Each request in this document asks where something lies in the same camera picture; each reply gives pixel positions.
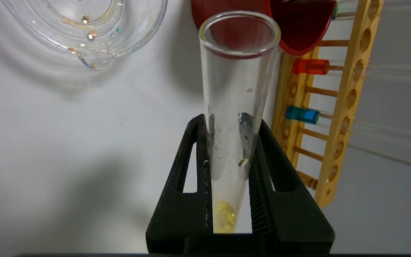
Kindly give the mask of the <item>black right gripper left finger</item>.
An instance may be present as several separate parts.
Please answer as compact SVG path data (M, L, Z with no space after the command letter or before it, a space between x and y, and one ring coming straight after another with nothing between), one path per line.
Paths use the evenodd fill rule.
M150 254L182 254L190 236L213 233L212 181L203 114L185 129L165 186L146 230ZM196 145L196 192L184 192L192 147Z

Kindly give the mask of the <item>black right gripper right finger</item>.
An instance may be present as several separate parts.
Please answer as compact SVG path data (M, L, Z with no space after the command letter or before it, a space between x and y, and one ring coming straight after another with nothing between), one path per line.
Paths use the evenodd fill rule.
M249 172L254 254L328 254L335 232L263 121Z

